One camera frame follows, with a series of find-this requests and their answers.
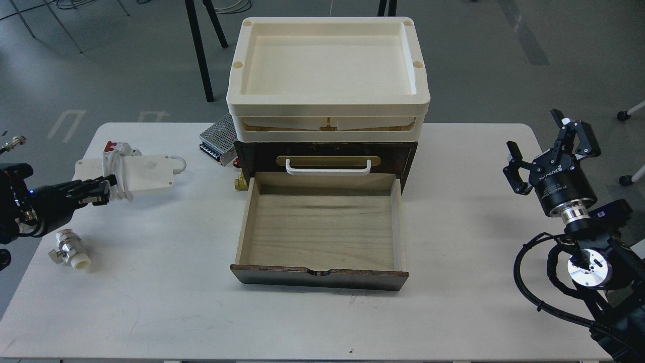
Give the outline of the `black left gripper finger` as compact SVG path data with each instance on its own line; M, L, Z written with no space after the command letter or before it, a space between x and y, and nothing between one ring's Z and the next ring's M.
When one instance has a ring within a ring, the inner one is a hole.
M106 205L110 202L111 188L76 188L79 207L85 205Z
M109 196L111 187L116 184L117 178L114 174L102 175L95 179L72 180L66 196Z

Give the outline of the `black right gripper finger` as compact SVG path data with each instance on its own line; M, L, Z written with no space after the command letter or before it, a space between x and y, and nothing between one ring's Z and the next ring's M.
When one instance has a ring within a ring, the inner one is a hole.
M503 174L514 193L518 195L528 195L533 186L522 180L519 170L521 168L525 168L526 170L533 171L535 169L535 164L523 161L521 151L515 142L507 142L506 146L509 149L509 159L507 167L503 168Z
M558 109L552 109L550 113L560 128L551 149L552 164L558 163L564 155L575 159L595 158L601 155L599 143L590 124L583 121L572 121Z

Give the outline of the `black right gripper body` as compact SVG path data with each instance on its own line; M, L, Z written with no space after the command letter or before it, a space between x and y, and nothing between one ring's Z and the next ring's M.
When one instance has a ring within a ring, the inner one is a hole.
M534 164L542 172L531 171L529 174L529 184L534 187L546 216L558 215L558 205L566 202L582 200L587 208L597 202L598 198L574 155L562 154L557 162L550 161L550 151L539 155Z

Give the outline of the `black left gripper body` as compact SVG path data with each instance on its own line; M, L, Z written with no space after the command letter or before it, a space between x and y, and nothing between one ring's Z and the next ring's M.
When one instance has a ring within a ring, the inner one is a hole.
M75 210L80 209L79 199L68 197L79 184L57 184L36 188L30 193L30 203L37 216L35 227L27 228L21 237L43 237L71 221Z

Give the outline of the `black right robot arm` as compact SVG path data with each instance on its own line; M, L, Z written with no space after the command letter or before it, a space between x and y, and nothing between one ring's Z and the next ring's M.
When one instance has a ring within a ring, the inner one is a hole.
M597 196L580 162L601 154L594 131L560 110L551 115L558 126L553 147L527 162L518 145L507 142L510 155L503 174L518 195L535 190L544 214L560 217L565 228L562 234L544 232L523 245L514 260L514 282L537 310L588 328L614 361L643 362L643 259L620 234L632 209L624 199L592 209ZM592 319L547 304L523 282L523 257L548 240L555 241L546 260L548 279L563 294L582 300Z

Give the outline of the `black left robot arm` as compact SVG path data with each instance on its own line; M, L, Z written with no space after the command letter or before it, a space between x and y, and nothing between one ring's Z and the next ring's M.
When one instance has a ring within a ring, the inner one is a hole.
M116 176L72 180L30 189L25 179L34 174L27 163L1 165L1 243L18 237L43 237L68 223L75 210L92 203L106 205Z

